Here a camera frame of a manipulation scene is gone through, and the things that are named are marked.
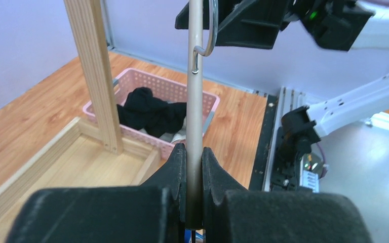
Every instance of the plastic basket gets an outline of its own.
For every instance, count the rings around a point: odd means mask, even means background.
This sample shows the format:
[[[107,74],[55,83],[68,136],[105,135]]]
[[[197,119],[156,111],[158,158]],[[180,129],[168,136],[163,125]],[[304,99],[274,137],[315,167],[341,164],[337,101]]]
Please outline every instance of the plastic basket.
[[[187,102],[187,86],[163,77],[134,68],[128,68],[120,73],[116,79],[118,80],[119,89],[115,93],[115,99],[117,103],[121,105],[124,105],[128,94],[138,87],[150,88],[153,91],[153,95],[161,100]],[[205,134],[212,117],[214,116],[215,110],[217,109],[218,103],[220,102],[220,98],[214,94],[203,91],[202,99],[202,125],[203,134]],[[83,112],[90,121],[94,123],[97,122],[92,101],[89,101],[83,107]],[[162,152],[162,158],[164,159],[168,159],[174,149],[175,145],[167,141],[163,141],[123,125],[120,125],[120,128],[124,136],[130,136],[159,148]]]

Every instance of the black cloth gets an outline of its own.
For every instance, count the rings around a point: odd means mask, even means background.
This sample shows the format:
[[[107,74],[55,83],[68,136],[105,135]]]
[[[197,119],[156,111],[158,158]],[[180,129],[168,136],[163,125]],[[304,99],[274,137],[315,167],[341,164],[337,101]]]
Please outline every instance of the black cloth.
[[[164,133],[181,130],[187,115],[187,103],[172,103],[153,97],[151,89],[136,88],[128,94],[124,106],[117,105],[120,124],[145,129],[148,134],[160,137]]]

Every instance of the green light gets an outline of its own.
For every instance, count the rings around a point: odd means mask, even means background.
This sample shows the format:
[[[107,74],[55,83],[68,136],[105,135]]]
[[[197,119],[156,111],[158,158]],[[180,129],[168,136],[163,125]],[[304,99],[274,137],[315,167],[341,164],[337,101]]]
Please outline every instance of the green light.
[[[310,20],[313,20],[317,16],[317,11],[313,12],[311,16],[309,17]]]

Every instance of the wooden post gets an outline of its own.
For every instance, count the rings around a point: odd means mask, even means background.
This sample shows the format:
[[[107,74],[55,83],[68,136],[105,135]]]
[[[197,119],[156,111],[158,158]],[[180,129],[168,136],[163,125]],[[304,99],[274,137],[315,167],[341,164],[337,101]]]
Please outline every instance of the wooden post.
[[[100,0],[64,2],[105,149],[121,153],[123,144]]]

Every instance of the white wall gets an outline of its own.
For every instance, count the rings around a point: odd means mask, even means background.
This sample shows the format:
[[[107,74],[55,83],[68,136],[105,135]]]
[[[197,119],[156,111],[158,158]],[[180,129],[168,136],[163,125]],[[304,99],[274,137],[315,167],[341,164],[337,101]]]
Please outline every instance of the white wall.
[[[187,70],[186,30],[174,29],[187,0],[106,0],[117,49]],[[204,32],[204,43],[208,33]],[[319,49],[299,23],[278,36],[273,50],[217,47],[204,59],[204,76],[277,93],[288,86],[332,98],[389,72],[389,51]]]
[[[0,108],[76,56],[63,0],[0,0]]]

